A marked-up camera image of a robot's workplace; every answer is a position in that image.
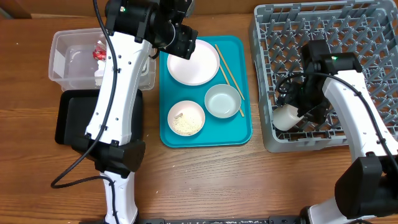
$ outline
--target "clear plastic container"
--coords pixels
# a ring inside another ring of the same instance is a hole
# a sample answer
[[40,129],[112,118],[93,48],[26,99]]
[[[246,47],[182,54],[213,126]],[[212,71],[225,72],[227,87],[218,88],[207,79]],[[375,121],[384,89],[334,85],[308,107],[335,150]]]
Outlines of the clear plastic container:
[[[97,41],[106,43],[100,28],[65,30],[55,33],[50,52],[49,78],[62,90],[98,89],[103,77],[95,77],[98,70],[93,51]],[[151,90],[155,85],[156,61],[148,58],[140,82],[140,90]]]

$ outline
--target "gray plastic crate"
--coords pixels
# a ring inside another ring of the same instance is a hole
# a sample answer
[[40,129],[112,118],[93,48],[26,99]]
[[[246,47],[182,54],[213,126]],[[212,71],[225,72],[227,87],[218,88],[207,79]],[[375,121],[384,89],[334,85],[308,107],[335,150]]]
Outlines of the gray plastic crate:
[[299,122],[276,131],[275,84],[302,72],[299,52],[309,40],[325,39],[331,52],[355,52],[368,91],[392,135],[398,137],[398,10],[393,1],[333,1],[266,4],[254,10],[249,30],[259,86],[265,148],[270,152],[310,151],[347,144],[333,109],[326,122]]

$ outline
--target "white label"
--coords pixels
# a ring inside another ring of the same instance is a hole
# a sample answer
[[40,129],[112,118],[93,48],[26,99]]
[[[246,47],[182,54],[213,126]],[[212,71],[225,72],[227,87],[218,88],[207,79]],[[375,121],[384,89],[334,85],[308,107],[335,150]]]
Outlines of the white label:
[[63,73],[65,71],[65,57],[58,50],[55,50],[53,71],[63,78]]

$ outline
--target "wooden tabletop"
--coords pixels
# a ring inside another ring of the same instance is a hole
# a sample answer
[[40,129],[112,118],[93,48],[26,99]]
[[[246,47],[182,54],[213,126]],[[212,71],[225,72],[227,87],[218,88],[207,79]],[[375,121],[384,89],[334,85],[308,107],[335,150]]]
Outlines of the wooden tabletop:
[[[235,35],[245,49],[253,136],[243,146],[170,149],[159,137],[159,78],[144,92],[146,154],[135,177],[144,218],[249,218],[296,215],[333,196],[351,164],[347,147],[269,153],[262,143],[258,89],[249,47],[252,15],[197,16],[200,35]],[[54,141],[60,86],[49,80],[59,30],[99,27],[95,18],[0,21],[0,223],[77,223],[106,212],[100,180],[67,189],[51,181],[79,156]],[[65,181],[98,175],[84,160]],[[398,217],[374,219],[397,223]]]

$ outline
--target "chopstick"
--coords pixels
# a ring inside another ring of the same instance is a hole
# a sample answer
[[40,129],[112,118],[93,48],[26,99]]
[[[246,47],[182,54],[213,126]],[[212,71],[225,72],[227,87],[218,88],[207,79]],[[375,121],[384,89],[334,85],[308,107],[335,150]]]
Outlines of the chopstick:
[[235,80],[234,76],[232,75],[232,72],[231,72],[231,70],[229,69],[228,64],[225,62],[225,59],[224,59],[224,57],[223,57],[223,54],[221,53],[221,51],[219,50],[219,48],[218,48],[218,46],[217,46],[216,44],[215,44],[215,46],[216,46],[216,49],[217,49],[217,51],[218,51],[218,53],[219,53],[221,59],[223,59],[223,62],[224,62],[224,64],[225,64],[226,69],[227,69],[228,72],[229,72],[229,75],[231,75],[232,81],[234,81],[234,83],[235,83],[235,85],[236,85],[236,89],[239,91],[239,94],[242,96],[242,99],[244,100],[244,96],[243,96],[243,94],[242,94],[242,92],[241,92],[241,89],[239,88],[238,84],[236,83],[236,80]]
[[[226,77],[226,75],[225,75],[225,72],[224,72],[224,70],[223,70],[223,67],[222,67],[221,65],[220,65],[220,69],[221,69],[221,72],[222,72],[223,75],[224,75],[224,78],[225,78],[226,83],[227,83],[228,85],[231,85],[231,84],[229,84],[229,81],[228,81],[228,79],[227,79],[227,77]],[[239,107],[239,112],[241,112],[242,118],[244,118],[244,114],[243,114],[242,108],[240,108],[240,107]]]

